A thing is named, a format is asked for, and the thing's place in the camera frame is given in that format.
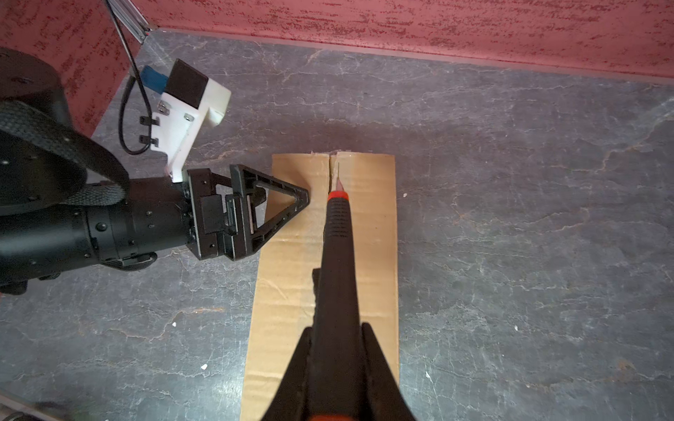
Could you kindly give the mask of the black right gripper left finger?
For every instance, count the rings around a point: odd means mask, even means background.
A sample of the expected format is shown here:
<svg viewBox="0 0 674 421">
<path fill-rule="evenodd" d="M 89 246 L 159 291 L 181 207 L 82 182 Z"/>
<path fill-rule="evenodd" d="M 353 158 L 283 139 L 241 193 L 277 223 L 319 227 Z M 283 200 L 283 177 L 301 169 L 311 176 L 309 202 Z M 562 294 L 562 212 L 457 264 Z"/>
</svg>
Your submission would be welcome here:
<svg viewBox="0 0 674 421">
<path fill-rule="evenodd" d="M 263 421 L 305 420 L 308 360 L 312 345 L 312 328 L 300 335 L 295 351 L 277 388 Z"/>
</svg>

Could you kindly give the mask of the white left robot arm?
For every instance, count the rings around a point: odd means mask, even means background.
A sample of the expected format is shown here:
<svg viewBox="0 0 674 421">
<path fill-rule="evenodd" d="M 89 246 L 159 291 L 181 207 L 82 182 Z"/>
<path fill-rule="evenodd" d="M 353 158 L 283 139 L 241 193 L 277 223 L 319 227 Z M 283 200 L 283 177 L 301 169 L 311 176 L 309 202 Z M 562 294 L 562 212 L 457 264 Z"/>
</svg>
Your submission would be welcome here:
<svg viewBox="0 0 674 421">
<path fill-rule="evenodd" d="M 307 189 L 243 165 L 229 175 L 184 163 L 205 126 L 217 126 L 230 91 L 184 61 L 163 82 L 151 118 L 161 177 L 131 178 L 107 149 L 77 132 L 57 72 L 1 51 L 1 291 L 103 265 L 130 272 L 161 250 L 200 260 L 257 253 L 310 202 Z"/>
</svg>

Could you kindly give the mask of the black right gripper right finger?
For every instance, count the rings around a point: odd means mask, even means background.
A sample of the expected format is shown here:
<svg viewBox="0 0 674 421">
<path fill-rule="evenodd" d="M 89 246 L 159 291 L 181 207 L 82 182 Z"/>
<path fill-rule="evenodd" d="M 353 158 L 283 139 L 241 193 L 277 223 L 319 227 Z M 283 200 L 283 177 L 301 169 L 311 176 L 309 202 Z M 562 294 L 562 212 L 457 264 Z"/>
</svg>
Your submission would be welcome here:
<svg viewBox="0 0 674 421">
<path fill-rule="evenodd" d="M 365 420 L 414 421 L 415 417 L 405 403 L 369 323 L 362 324 L 362 336 L 366 382 Z"/>
</svg>

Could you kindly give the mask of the red black utility knife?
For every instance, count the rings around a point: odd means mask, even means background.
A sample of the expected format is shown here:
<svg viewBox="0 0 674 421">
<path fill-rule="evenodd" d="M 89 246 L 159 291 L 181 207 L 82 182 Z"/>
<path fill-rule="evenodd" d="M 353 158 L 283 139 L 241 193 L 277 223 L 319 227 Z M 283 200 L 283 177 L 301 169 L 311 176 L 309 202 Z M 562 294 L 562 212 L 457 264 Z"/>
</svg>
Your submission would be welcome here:
<svg viewBox="0 0 674 421">
<path fill-rule="evenodd" d="M 307 380 L 310 420 L 358 420 L 364 368 L 349 194 L 340 177 L 326 203 L 326 224 Z"/>
</svg>

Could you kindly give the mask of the brown cardboard express box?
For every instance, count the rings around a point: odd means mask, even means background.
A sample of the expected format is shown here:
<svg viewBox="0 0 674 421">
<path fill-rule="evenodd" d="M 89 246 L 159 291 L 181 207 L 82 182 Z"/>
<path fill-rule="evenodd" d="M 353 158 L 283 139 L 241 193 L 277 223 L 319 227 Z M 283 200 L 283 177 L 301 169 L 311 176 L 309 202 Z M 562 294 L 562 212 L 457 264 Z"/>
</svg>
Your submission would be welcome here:
<svg viewBox="0 0 674 421">
<path fill-rule="evenodd" d="M 310 203 L 260 251 L 240 419 L 270 406 L 302 331 L 312 324 L 312 271 L 321 264 L 326 201 L 338 176 L 349 194 L 361 319 L 399 376 L 398 219 L 389 154 L 276 154 L 271 172 L 307 189 Z"/>
</svg>

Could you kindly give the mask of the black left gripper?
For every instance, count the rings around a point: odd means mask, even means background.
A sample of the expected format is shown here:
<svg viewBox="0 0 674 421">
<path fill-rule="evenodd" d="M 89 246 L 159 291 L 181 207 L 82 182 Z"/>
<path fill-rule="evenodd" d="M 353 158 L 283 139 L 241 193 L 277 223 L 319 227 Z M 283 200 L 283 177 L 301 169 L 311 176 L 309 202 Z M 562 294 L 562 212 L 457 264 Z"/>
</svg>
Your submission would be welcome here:
<svg viewBox="0 0 674 421">
<path fill-rule="evenodd" d="M 157 253 L 186 246 L 200 260 L 238 261 L 258 253 L 310 203 L 309 190 L 243 165 L 230 177 L 190 170 L 131 180 L 115 205 L 78 211 L 78 239 L 88 263 L 153 263 Z"/>
</svg>

